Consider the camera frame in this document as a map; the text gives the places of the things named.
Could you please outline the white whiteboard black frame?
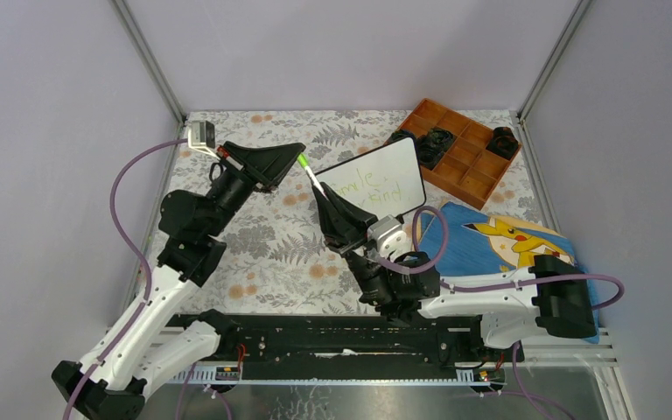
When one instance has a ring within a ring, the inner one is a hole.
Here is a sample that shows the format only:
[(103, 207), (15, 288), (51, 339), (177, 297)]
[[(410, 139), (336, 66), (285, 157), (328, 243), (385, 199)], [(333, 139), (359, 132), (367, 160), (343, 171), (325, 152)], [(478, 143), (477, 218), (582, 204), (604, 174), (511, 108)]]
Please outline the white whiteboard black frame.
[(382, 218), (407, 214), (427, 196), (414, 142), (409, 137), (315, 174), (353, 205)]

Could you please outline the green marker cap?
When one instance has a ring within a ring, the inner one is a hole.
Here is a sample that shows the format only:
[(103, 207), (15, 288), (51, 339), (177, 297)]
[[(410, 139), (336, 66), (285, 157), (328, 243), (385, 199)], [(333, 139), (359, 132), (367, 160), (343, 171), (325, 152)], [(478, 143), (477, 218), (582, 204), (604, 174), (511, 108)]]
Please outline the green marker cap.
[(309, 172), (309, 171), (311, 170), (311, 167), (309, 166), (309, 163), (308, 163), (308, 160), (307, 160), (305, 154), (300, 153), (300, 154), (297, 156), (297, 161), (298, 161), (298, 163), (300, 164), (300, 166), (301, 166), (306, 172)]

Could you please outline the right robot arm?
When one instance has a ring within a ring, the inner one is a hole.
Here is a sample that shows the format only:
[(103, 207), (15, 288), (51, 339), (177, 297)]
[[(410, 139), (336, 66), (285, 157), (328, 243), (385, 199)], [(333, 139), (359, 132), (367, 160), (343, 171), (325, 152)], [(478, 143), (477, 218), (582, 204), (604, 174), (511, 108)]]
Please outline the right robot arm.
[(449, 255), (450, 223), (434, 206), (442, 229), (438, 250), (417, 248), (400, 219), (378, 218), (341, 198), (326, 184), (312, 188), (325, 245), (346, 261), (360, 288), (360, 302), (371, 305), (398, 326), (450, 317), (472, 317), (477, 330), (466, 346), (475, 359), (487, 361), (501, 349), (528, 337), (591, 339), (599, 328), (590, 287), (583, 274), (556, 254), (535, 254), (531, 263), (509, 271), (470, 276), (445, 275), (439, 264)]

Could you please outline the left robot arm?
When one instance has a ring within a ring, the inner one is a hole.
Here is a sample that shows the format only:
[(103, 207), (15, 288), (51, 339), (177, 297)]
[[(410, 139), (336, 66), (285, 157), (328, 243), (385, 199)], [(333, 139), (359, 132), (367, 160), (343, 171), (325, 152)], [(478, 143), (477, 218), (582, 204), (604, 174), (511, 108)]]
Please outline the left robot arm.
[(64, 418), (79, 413), (86, 419), (135, 419), (175, 375), (208, 355), (224, 360), (235, 351), (230, 322), (213, 310), (166, 344), (152, 348), (151, 342), (217, 269), (227, 248), (220, 233), (253, 193), (279, 187), (291, 167), (304, 161), (305, 146), (247, 148), (190, 137), (184, 144), (213, 157), (221, 175), (206, 194), (175, 190), (163, 198), (159, 228), (168, 239), (156, 265), (139, 259), (143, 290), (90, 351), (52, 371), (66, 401)]

